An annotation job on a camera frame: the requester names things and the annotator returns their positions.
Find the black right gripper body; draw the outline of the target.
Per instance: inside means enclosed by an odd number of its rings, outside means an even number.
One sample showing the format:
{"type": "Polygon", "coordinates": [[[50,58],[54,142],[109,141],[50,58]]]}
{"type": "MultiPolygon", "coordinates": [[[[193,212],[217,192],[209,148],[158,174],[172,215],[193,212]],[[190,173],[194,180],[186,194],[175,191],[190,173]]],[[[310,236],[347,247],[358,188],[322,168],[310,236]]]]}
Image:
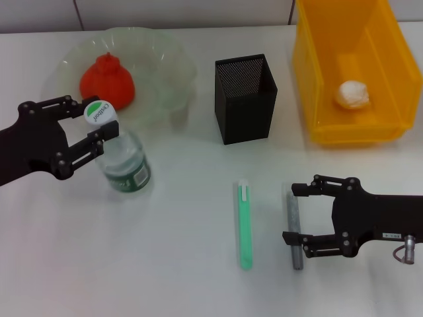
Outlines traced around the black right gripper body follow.
{"type": "Polygon", "coordinates": [[[357,178],[334,187],[332,223],[336,243],[347,258],[372,240],[422,243],[422,196],[382,195],[365,191],[357,178]]]}

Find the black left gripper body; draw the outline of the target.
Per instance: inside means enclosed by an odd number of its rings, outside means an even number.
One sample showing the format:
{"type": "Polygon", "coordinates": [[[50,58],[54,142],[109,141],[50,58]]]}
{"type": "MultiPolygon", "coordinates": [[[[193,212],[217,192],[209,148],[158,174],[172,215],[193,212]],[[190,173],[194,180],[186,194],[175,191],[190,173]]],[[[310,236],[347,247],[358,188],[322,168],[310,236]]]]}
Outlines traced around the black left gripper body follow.
{"type": "Polygon", "coordinates": [[[34,172],[47,172],[58,180],[70,178],[74,170],[67,161],[69,148],[60,120],[35,114],[33,101],[18,106],[16,122],[1,130],[1,185],[34,172]]]}

